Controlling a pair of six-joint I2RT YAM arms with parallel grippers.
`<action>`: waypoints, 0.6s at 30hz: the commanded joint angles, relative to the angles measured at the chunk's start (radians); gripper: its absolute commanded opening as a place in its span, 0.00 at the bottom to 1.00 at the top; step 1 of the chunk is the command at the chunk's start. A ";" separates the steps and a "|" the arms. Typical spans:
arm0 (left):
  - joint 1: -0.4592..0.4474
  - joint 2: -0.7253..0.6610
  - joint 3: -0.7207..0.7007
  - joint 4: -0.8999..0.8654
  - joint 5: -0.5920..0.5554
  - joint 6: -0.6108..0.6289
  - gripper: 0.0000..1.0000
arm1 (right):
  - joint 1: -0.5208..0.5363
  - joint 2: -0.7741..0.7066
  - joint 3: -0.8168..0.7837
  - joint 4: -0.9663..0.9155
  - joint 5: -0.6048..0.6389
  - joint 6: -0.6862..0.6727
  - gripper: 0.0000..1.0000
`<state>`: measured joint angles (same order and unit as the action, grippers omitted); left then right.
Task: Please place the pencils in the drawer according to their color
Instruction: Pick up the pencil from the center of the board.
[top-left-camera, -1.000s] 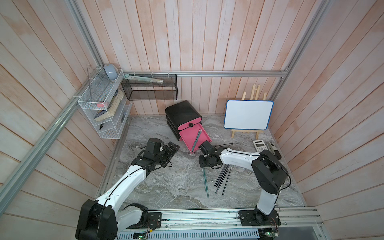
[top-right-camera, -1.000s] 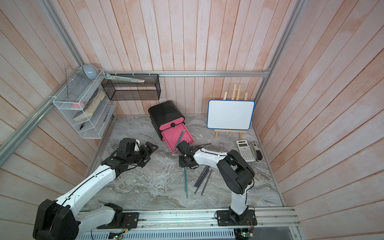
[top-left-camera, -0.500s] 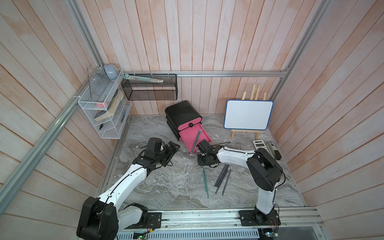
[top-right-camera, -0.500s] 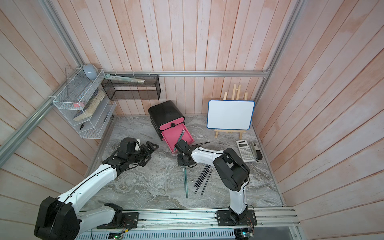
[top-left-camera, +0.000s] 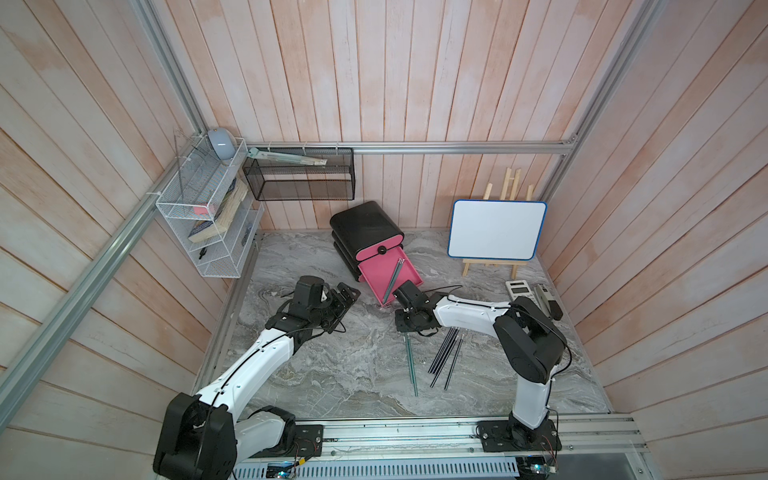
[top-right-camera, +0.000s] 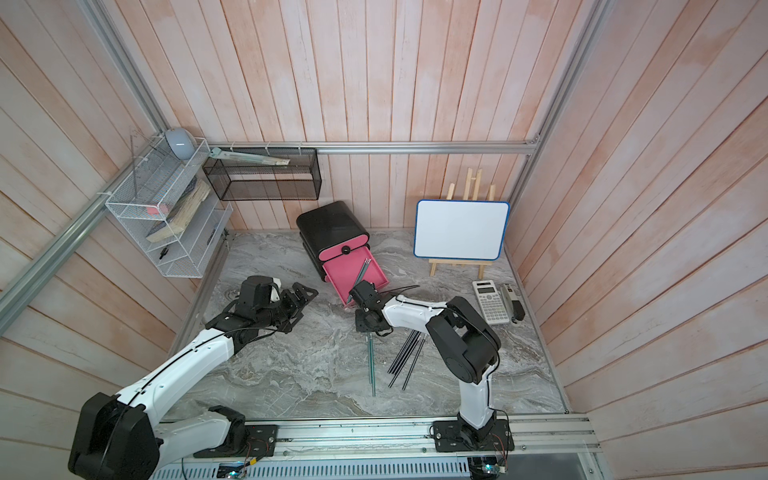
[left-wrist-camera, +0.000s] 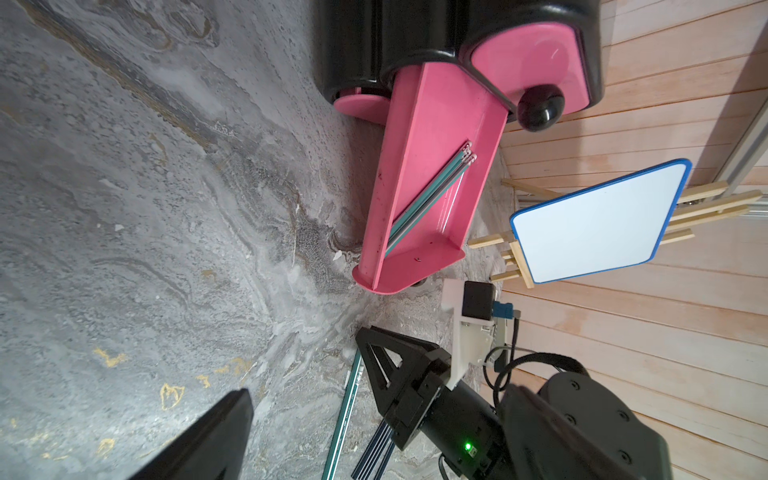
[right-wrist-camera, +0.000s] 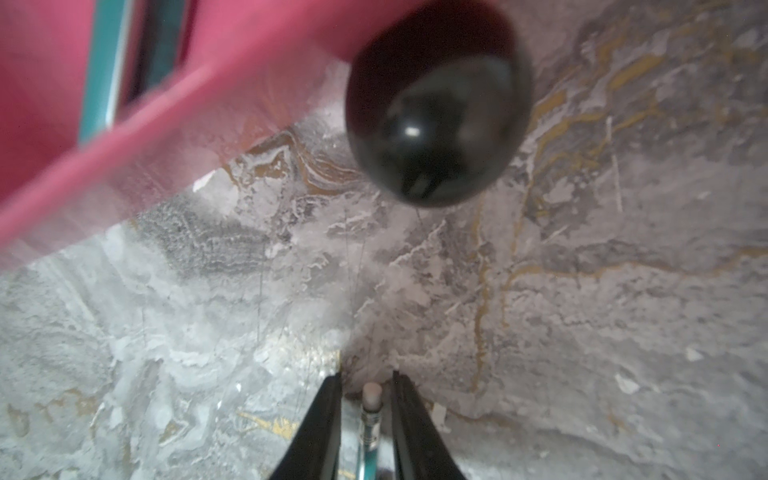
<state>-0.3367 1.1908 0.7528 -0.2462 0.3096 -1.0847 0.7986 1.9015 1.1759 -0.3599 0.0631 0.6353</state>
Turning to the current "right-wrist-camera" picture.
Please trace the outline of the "green pencil bundle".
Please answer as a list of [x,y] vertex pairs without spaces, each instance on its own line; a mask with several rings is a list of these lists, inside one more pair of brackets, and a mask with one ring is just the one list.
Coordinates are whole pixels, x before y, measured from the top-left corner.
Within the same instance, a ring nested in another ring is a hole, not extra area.
[[375,480],[377,477],[382,395],[383,389],[378,383],[368,382],[363,386],[356,466],[357,480]]

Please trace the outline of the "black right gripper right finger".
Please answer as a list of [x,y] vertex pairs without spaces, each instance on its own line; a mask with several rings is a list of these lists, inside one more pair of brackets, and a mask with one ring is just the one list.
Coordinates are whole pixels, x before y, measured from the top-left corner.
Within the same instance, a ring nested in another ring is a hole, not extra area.
[[465,480],[415,384],[399,371],[392,375],[391,398],[395,478]]

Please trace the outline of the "single green pencil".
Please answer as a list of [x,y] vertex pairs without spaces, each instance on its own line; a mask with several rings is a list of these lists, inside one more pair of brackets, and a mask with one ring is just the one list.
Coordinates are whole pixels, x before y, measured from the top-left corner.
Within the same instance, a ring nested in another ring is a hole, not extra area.
[[79,145],[85,145],[115,123],[130,69],[138,4],[140,2],[129,0],[95,2],[77,137]]

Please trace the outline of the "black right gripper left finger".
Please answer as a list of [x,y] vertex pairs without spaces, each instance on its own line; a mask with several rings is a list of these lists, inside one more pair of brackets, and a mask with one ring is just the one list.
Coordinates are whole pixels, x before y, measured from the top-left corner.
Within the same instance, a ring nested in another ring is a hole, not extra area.
[[271,480],[336,480],[342,422],[340,373],[322,382]]

